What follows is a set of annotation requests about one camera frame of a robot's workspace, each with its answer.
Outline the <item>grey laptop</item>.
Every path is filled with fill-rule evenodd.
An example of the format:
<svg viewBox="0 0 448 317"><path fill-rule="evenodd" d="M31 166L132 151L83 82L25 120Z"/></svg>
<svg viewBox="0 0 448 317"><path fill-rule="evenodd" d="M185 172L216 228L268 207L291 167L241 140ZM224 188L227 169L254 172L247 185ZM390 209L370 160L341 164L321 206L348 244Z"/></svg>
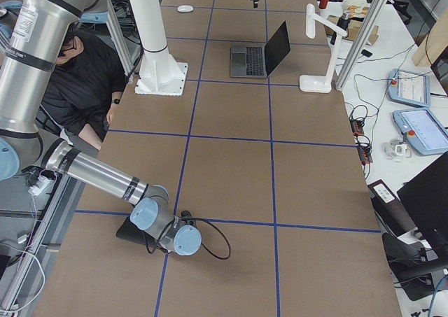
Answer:
<svg viewBox="0 0 448 317"><path fill-rule="evenodd" d="M291 51L286 21L264 46L234 45L230 49L232 78L267 78Z"/></svg>

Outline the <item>black mouse pad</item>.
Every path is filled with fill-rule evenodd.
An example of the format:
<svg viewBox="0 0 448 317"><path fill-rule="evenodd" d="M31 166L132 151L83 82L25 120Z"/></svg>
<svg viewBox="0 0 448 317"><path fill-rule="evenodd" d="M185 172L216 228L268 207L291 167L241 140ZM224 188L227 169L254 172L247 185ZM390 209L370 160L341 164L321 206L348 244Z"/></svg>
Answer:
<svg viewBox="0 0 448 317"><path fill-rule="evenodd" d="M115 236L119 239L130 241L136 244L155 247L155 239L147 232L140 230L134 223L130 221L130 218L126 218L123 224L118 228Z"/></svg>

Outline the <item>white desk lamp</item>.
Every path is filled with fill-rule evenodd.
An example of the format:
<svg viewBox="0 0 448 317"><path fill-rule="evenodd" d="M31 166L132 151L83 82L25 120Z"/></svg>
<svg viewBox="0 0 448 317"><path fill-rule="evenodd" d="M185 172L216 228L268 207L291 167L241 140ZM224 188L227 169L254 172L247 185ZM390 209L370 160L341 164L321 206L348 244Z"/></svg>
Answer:
<svg viewBox="0 0 448 317"><path fill-rule="evenodd" d="M299 65L297 67L297 84L301 92L305 94L311 93L330 93L333 89L333 80L336 69L336 61L340 53L342 39L347 36L344 31L329 20L323 18L316 12L316 7L312 3L306 5L304 13L304 33L308 39L308 31L311 29L314 33L313 39L317 38L317 25L330 25L332 32L334 27L337 28L337 38L334 45L328 45L325 37L323 45L302 45L300 56L298 57Z"/></svg>

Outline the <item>white computer mouse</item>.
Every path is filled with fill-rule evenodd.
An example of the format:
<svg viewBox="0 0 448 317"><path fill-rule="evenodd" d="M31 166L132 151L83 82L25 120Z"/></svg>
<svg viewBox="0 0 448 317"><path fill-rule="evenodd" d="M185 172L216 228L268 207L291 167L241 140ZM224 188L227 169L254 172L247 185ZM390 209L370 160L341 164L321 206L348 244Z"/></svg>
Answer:
<svg viewBox="0 0 448 317"><path fill-rule="evenodd" d="M180 13L191 13L194 8L191 5L180 5L177 7L177 11Z"/></svg>

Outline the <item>seated person in black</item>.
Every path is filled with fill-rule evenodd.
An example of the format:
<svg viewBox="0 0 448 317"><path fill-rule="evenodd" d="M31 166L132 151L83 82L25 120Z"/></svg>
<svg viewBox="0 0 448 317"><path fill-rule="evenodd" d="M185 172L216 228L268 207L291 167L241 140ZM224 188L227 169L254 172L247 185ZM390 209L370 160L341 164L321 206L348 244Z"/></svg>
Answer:
<svg viewBox="0 0 448 317"><path fill-rule="evenodd" d="M42 106L57 126L99 150L127 84L117 52L70 25Z"/></svg>

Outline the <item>black water bottle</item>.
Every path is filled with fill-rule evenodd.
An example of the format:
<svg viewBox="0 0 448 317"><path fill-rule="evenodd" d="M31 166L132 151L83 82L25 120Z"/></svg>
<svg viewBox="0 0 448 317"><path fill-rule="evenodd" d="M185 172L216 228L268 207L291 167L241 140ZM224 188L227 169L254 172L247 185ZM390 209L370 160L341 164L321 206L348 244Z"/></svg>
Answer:
<svg viewBox="0 0 448 317"><path fill-rule="evenodd" d="M347 28L349 26L349 15L350 12L348 10L345 10L343 12L343 14L339 17L339 20L337 21L337 26L340 27L341 29L343 29L344 31L347 31ZM334 45L335 44L335 40L337 38L337 32L334 31L330 40L330 44Z"/></svg>

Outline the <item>blue teach pendant far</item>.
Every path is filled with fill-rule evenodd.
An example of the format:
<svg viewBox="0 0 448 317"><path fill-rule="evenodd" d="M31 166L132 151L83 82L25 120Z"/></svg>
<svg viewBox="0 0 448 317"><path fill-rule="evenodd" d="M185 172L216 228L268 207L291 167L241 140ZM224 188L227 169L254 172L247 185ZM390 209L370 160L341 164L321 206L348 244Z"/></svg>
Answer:
<svg viewBox="0 0 448 317"><path fill-rule="evenodd" d="M388 77L388 96L392 101L401 104L430 107L429 77L426 74L394 68Z"/></svg>

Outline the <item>blue teach pendant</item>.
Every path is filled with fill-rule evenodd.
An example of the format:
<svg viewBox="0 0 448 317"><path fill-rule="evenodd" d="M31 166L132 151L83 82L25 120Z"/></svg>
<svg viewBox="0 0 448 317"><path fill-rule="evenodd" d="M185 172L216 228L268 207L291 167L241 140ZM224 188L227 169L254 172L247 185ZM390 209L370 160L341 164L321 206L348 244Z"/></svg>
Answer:
<svg viewBox="0 0 448 317"><path fill-rule="evenodd" d="M447 152L447 130L429 108L411 108L392 113L405 141L420 155Z"/></svg>
<svg viewBox="0 0 448 317"><path fill-rule="evenodd" d="M392 101L401 104L430 107L429 77L426 74L394 68L388 77L388 96Z"/></svg>

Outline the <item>blue teach pendant near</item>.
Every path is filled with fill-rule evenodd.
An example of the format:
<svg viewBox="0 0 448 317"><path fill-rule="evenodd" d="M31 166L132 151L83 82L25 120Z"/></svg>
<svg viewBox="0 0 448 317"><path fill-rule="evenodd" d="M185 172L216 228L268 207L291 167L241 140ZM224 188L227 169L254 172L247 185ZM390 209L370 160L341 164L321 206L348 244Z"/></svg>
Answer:
<svg viewBox="0 0 448 317"><path fill-rule="evenodd" d="M392 113L405 141L420 155L447 152L447 130L429 108L411 108Z"/></svg>

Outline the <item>black monitor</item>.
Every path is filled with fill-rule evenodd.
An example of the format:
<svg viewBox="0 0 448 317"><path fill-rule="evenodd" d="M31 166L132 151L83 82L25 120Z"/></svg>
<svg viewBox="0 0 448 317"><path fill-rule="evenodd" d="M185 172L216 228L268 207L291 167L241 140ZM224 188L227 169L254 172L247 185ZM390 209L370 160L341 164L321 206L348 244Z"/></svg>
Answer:
<svg viewBox="0 0 448 317"><path fill-rule="evenodd" d="M424 239L439 255L447 253L447 154L444 153L398 191Z"/></svg>

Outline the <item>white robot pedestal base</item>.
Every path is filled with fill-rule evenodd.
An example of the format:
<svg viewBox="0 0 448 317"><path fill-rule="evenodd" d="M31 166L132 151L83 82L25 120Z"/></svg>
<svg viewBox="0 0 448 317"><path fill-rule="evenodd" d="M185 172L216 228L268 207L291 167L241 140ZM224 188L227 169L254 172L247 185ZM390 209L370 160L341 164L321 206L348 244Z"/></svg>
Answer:
<svg viewBox="0 0 448 317"><path fill-rule="evenodd" d="M179 97L183 94L188 65L169 52L159 0L129 0L143 47L136 84L137 94Z"/></svg>

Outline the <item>aluminium frame post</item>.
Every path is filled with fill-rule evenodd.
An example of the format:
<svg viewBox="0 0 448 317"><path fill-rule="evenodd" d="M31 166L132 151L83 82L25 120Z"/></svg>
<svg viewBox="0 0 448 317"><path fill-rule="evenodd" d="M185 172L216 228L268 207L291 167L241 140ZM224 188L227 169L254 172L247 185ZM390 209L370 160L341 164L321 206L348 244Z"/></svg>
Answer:
<svg viewBox="0 0 448 317"><path fill-rule="evenodd" d="M344 88L351 72L356 65L356 62L358 61L358 57L360 56L361 51L364 48L368 37L370 36L370 33L375 25L375 21L377 20L379 14L382 11L382 8L387 1L388 0L372 0L367 15L360 27L360 31L347 54L338 79L335 82L336 90L342 91L342 89Z"/></svg>

